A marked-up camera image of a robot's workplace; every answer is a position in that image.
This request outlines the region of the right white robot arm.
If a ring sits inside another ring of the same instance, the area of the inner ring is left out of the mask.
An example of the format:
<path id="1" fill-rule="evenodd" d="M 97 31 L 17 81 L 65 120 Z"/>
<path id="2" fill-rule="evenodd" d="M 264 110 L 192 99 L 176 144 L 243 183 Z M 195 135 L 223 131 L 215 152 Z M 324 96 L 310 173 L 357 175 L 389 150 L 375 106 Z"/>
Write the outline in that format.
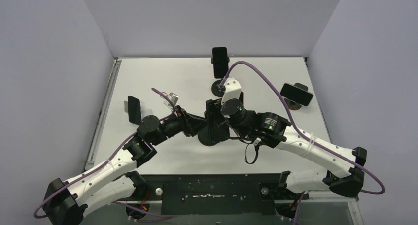
<path id="1" fill-rule="evenodd" d="M 257 113 L 246 110 L 238 99 L 222 104 L 221 99 L 205 102 L 205 118 L 211 141 L 231 139 L 232 130 L 236 140 L 254 146 L 284 150 L 305 158 L 321 169 L 302 172 L 284 171 L 277 192 L 289 199 L 303 191 L 330 190 L 349 198 L 355 198 L 364 184 L 364 172 L 360 169 L 367 160 L 367 150 L 362 147 L 347 149 L 317 138 L 313 134 L 295 130 L 286 118 L 272 112 Z"/>

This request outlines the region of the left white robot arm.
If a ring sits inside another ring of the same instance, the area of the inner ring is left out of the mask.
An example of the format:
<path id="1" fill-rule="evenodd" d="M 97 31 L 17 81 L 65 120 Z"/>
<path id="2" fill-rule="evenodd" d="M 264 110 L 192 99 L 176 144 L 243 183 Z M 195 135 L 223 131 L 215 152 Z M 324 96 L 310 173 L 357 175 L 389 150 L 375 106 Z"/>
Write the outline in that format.
<path id="1" fill-rule="evenodd" d="M 194 137 L 206 125 L 204 117 L 180 106 L 162 120 L 154 115 L 144 117 L 136 133 L 107 160 L 75 177 L 51 181 L 41 209 L 54 225 L 78 225 L 88 213 L 106 204 L 127 197 L 142 199 L 146 186 L 136 169 L 156 155 L 155 146 L 181 132 Z"/>

